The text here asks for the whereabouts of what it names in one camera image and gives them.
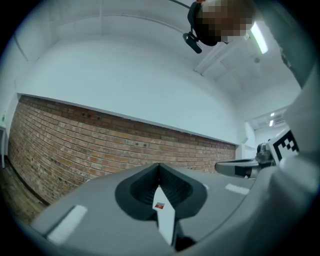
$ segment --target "wooden floor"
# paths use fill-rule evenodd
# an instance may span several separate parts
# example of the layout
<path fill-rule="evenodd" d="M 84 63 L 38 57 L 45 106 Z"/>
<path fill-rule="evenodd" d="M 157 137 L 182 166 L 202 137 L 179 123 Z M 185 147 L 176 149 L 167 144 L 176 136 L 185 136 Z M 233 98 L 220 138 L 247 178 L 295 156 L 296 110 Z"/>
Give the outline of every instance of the wooden floor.
<path fill-rule="evenodd" d="M 25 224 L 30 224 L 46 208 L 27 190 L 6 160 L 5 168 L 0 168 L 0 192 L 11 213 Z"/>

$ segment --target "light fixture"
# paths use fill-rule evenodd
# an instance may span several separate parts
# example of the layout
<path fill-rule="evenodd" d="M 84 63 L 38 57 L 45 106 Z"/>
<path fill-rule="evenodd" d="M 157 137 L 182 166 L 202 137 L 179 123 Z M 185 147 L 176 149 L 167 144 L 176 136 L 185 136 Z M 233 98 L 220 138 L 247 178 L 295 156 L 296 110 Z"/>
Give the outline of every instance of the light fixture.
<path fill-rule="evenodd" d="M 260 28 L 258 27 L 257 23 L 255 22 L 251 28 L 251 32 L 259 45 L 260 51 L 262 54 L 265 54 L 268 51 L 268 47 L 264 36 L 262 35 Z"/>

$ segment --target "white table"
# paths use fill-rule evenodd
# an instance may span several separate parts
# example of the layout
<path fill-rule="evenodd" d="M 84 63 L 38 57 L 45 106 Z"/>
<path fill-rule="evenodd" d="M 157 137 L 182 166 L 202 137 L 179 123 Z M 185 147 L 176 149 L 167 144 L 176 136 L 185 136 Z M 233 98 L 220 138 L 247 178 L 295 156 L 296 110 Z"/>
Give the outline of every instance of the white table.
<path fill-rule="evenodd" d="M 5 168 L 5 143 L 6 143 L 6 124 L 0 121 L 0 131 L 2 131 L 2 139 L 1 139 L 1 162 L 2 168 Z"/>

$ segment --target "baseboard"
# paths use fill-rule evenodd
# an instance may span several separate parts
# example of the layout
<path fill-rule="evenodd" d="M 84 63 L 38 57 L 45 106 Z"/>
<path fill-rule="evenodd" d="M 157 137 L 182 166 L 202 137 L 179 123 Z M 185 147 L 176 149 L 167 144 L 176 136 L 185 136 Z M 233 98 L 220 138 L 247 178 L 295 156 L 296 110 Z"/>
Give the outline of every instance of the baseboard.
<path fill-rule="evenodd" d="M 12 170 L 14 171 L 15 175 L 18 177 L 18 179 L 22 182 L 22 184 L 26 187 L 27 190 L 30 191 L 32 195 L 34 195 L 41 203 L 43 203 L 45 206 L 49 206 L 50 203 L 45 200 L 42 196 L 40 196 L 36 191 L 34 191 L 27 182 L 21 177 L 21 175 L 17 172 L 16 168 L 12 165 L 9 157 L 7 155 L 4 156 L 4 158 L 9 162 Z"/>

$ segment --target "brick wall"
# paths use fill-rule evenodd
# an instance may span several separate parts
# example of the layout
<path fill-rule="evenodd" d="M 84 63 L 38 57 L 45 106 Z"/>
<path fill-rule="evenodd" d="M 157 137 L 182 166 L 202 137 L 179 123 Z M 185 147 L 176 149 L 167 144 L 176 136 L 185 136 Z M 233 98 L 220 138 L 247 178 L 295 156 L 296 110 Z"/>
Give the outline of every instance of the brick wall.
<path fill-rule="evenodd" d="M 8 157 L 28 185 L 52 203 L 88 179 L 150 163 L 213 173 L 217 161 L 235 159 L 235 146 L 22 96 Z"/>

